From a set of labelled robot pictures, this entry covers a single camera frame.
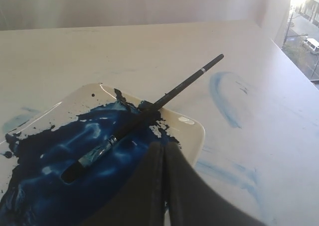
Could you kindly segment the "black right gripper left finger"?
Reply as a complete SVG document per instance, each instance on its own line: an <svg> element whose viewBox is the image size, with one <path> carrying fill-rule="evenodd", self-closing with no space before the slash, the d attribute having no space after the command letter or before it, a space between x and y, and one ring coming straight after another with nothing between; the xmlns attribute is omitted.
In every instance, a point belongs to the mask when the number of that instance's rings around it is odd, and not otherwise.
<svg viewBox="0 0 319 226"><path fill-rule="evenodd" d="M127 183L82 225L164 225L163 153L159 142L151 143Z"/></svg>

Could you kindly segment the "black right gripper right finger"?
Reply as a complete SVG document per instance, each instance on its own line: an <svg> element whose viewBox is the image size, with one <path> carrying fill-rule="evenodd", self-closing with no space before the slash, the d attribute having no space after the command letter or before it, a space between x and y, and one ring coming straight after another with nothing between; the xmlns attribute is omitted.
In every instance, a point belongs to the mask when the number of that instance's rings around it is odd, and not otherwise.
<svg viewBox="0 0 319 226"><path fill-rule="evenodd" d="M167 202L172 226L263 226L212 190L176 143L164 147Z"/></svg>

